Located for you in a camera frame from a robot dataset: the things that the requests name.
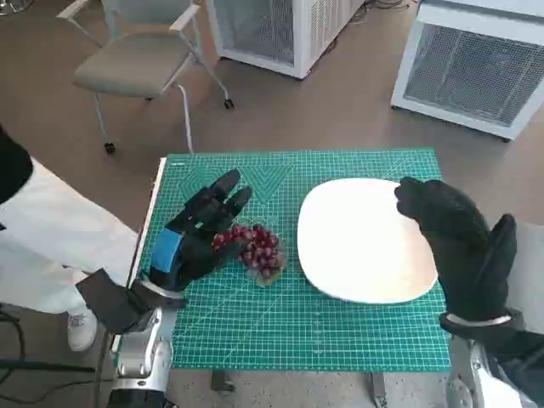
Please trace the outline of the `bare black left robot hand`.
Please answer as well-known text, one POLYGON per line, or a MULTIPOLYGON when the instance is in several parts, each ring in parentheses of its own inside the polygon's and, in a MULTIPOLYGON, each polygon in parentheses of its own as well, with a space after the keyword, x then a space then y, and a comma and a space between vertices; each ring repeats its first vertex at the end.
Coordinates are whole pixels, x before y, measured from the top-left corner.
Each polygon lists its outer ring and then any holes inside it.
POLYGON ((163 227, 150 257, 150 282, 181 292, 240 255, 249 242, 246 234, 227 236, 252 197, 249 186, 235 190, 240 178, 240 172, 232 169, 201 188, 163 227))

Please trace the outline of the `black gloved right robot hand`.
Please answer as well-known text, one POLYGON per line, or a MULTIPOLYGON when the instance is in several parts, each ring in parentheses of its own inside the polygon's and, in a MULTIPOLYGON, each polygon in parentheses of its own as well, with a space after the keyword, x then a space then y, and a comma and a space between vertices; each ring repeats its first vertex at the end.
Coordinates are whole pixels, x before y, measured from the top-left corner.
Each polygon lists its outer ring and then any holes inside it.
POLYGON ((399 213, 416 221, 430 245, 446 311, 467 322, 508 315, 515 218, 506 213, 491 228, 470 197, 440 180, 405 177, 394 194, 399 213))

